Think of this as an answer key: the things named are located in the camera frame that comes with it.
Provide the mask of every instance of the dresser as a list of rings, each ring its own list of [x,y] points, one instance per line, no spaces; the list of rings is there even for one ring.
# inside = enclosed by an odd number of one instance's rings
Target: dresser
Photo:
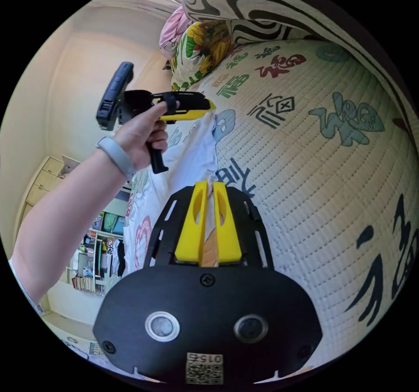
[[[64,173],[66,172],[63,160],[47,156],[41,162],[26,188],[18,209],[14,229],[14,241],[16,241],[22,220],[41,198],[62,182],[62,178],[60,177]]]

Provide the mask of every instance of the black plastic mount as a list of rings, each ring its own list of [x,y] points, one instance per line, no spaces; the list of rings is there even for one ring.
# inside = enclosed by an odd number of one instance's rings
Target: black plastic mount
[[[322,338],[309,295],[274,270],[261,216],[250,198],[233,187],[227,187],[227,196],[242,260],[217,268],[178,263],[176,245],[193,189],[185,187],[170,197],[151,233],[144,268],[124,277],[105,296],[95,338],[116,367],[166,383],[199,380],[201,358],[208,355],[222,362],[205,367],[214,370],[213,385],[228,390],[271,378],[275,371],[279,377],[294,373]],[[255,232],[261,236],[265,266]],[[156,312],[175,317],[175,339],[161,342],[150,335],[146,321]],[[235,334],[238,322],[249,315],[260,316],[267,326],[264,337],[254,343]],[[188,362],[190,353],[199,356],[195,363]]]

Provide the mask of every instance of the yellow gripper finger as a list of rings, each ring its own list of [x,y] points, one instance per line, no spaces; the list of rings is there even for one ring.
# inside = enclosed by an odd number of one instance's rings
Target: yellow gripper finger
[[[208,184],[197,182],[176,246],[175,256],[181,262],[202,262],[205,242],[206,209],[208,205]]]
[[[226,185],[223,182],[214,182],[213,190],[218,263],[238,262],[241,260],[241,249]]]

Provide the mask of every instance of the black handle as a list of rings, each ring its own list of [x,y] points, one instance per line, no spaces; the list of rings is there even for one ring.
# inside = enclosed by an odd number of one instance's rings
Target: black handle
[[[161,156],[161,151],[158,149],[154,149],[151,147],[151,143],[146,143],[148,153],[150,154],[151,159],[151,169],[153,170],[154,174],[161,174],[162,172],[166,172],[169,168],[164,165],[163,157]]]

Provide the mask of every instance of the wooden drawer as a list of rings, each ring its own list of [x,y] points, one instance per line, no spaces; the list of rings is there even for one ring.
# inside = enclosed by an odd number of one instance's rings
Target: wooden drawer
[[[63,166],[63,162],[54,158],[49,158],[42,169],[52,175],[57,176],[61,172]]]
[[[48,194],[47,190],[34,184],[26,197],[26,201],[31,204],[36,204],[46,194]]]
[[[46,171],[41,171],[36,177],[35,184],[47,191],[51,191],[57,177]]]

